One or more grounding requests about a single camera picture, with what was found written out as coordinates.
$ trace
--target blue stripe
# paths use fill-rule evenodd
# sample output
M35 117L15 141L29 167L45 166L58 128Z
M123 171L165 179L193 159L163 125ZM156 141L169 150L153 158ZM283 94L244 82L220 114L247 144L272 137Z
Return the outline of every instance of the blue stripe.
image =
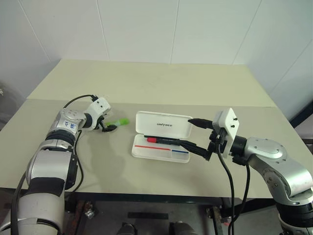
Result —
M178 152L178 153L189 153L189 152L186 152L186 151L173 150L173 149L172 149L172 151L173 151L173 152Z

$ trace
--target green object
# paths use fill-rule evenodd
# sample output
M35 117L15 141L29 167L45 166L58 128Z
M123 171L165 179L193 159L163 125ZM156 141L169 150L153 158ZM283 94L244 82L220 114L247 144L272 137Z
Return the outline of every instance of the green object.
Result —
M122 125L127 125L128 123L129 123L128 118L121 118L117 121L105 122L107 126L110 126L110 125L122 126Z

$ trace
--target black cable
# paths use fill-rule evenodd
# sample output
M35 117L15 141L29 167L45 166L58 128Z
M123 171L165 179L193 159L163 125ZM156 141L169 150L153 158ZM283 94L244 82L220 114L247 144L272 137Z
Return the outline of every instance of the black cable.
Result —
M78 100L78 99L84 98L84 97L91 97L91 99L92 99L93 101L96 101L96 100L98 99L98 97L95 96L95 95L92 95L92 94L84 94L84 95L81 95L81 96L78 96L78 97L72 99L72 100L69 101L66 105L64 105L63 108L64 108L64 109L67 108L68 105L70 105L72 102L74 102L74 101L76 101L76 100Z
M68 195L66 195L65 198L68 198L71 194L75 193L77 191L77 189L79 189L80 185L82 185L83 180L84 180L84 171L83 171L82 165L80 163L80 160L79 160L78 154L77 154L77 143L78 143L78 140L80 138L80 135L82 134L82 131L79 130L78 132L79 133L78 133L78 136L77 136L77 140L76 140L76 142L74 144L74 154L77 156L77 163L78 163L78 166L79 166L79 169L80 169L80 172L81 172L81 179L79 181L79 184L76 186L76 188L73 191L71 191Z
M18 203L19 203L19 195L25 180L25 172L22 175L19 185L14 191L12 204L11 204L11 235L19 235L19 227L18 227Z
M227 176L229 178L230 191L231 191L231 222L232 222L232 221L234 221L234 216L235 216L235 190L234 190L233 177L231 176L231 173L230 173L226 163L223 160L223 157L221 154L221 144L219 142L216 143L216 152L217 152L217 155L219 156L220 162L221 162L222 166L224 167L224 169L227 173ZM234 235L234 224L232 224L232 234Z
M228 233L230 233L231 227L233 226L234 222L238 219L239 215L241 214L241 212L243 212L243 210L245 208L246 198L248 196L248 191L249 191L249 186L250 186L250 167L247 164L246 165L246 188L245 188L244 198L243 198L243 201L241 203L241 207L240 207L238 214L236 214L236 216L234 217L234 220L231 221L229 226L228 226Z

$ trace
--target pen case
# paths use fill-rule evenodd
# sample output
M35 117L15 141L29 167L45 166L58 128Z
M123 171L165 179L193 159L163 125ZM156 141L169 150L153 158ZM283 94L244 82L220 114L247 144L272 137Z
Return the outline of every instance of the pen case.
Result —
M191 116L139 111L136 114L136 132L132 155L137 158L187 163L190 153L181 146L151 143L145 136L186 139L190 136Z

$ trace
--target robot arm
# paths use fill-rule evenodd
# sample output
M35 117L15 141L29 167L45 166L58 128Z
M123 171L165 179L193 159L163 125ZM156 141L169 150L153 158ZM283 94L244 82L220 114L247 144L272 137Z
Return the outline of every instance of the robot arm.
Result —
M58 113L25 172L28 190L19 200L20 234L62 234L64 193L76 181L77 156L73 149L78 131L97 128L110 109L108 102L99 98L84 112L66 108ZM8 214L0 234L10 233Z
M262 175L277 203L284 235L313 235L313 179L288 156L283 145L268 139L236 136L239 123L232 109L218 113L213 122L199 118L189 122L213 129L207 152L200 154L206 160L216 152L217 142L223 143L223 157L230 154L234 163L249 164Z

